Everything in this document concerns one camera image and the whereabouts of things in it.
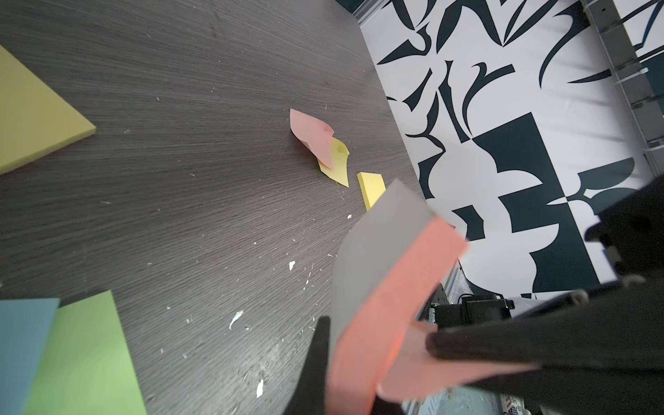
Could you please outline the torn pink memo page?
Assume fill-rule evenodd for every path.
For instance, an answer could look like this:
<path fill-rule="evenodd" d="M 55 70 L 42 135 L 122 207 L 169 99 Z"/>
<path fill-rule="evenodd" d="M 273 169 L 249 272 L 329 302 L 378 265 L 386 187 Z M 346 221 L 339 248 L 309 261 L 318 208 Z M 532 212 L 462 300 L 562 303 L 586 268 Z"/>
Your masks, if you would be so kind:
<path fill-rule="evenodd" d="M 333 167 L 334 130 L 325 122 L 304 112 L 290 109 L 290 130 L 326 167 Z"/>

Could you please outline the green memo pad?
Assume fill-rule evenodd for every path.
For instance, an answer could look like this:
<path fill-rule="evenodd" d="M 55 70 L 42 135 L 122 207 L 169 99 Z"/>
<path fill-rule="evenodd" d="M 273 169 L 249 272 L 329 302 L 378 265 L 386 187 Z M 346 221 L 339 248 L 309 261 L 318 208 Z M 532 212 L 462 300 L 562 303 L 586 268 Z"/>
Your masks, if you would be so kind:
<path fill-rule="evenodd" d="M 58 309 L 24 414 L 145 414 L 112 292 Z"/>

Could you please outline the torn yellow memo page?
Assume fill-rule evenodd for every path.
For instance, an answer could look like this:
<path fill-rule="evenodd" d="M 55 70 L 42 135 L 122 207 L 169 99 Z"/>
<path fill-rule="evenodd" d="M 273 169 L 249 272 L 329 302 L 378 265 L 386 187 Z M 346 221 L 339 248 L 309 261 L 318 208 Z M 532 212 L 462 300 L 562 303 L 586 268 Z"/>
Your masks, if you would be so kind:
<path fill-rule="evenodd" d="M 319 169 L 331 180 L 346 188 L 349 187 L 348 158 L 349 149 L 342 141 L 332 138 L 331 140 L 332 166 L 327 166 L 318 161 Z"/>

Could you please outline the small pink memo pad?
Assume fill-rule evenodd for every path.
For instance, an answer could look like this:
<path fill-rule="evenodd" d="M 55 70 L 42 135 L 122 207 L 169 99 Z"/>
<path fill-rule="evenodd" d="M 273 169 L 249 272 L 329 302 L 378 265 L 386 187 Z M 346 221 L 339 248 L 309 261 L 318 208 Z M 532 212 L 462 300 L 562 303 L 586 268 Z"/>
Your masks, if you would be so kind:
<path fill-rule="evenodd" d="M 332 277 L 326 413 L 371 412 L 406 332 L 466 247 L 398 180 L 357 221 Z"/>

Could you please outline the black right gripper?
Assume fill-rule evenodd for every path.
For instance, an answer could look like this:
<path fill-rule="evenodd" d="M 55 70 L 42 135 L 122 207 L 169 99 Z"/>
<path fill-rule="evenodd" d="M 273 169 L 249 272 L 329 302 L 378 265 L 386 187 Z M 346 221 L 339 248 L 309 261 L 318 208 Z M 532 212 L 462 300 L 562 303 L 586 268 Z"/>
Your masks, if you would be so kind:
<path fill-rule="evenodd" d="M 599 214 L 586 242 L 603 246 L 617 279 L 601 295 L 556 310 L 543 304 L 501 323 L 439 330 L 426 349 L 443 361 L 530 364 L 477 375 L 473 387 L 507 394 L 662 394 L 663 176 Z"/>

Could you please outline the yellow memo pad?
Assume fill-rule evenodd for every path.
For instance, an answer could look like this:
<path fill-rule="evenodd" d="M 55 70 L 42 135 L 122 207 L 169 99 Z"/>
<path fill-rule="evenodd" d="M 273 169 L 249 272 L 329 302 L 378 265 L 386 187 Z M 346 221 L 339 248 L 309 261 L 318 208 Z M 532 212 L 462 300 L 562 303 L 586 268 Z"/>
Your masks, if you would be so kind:
<path fill-rule="evenodd" d="M 1 172 L 96 133 L 96 126 L 1 49 Z"/>

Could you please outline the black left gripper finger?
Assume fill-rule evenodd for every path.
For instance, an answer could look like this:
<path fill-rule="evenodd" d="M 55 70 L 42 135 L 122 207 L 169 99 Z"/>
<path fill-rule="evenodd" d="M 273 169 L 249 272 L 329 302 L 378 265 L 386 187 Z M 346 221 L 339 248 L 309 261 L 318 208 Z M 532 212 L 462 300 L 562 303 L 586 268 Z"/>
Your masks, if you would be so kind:
<path fill-rule="evenodd" d="M 296 388 L 283 415 L 325 414 L 325 384 L 330 350 L 330 318 L 316 324 Z"/>

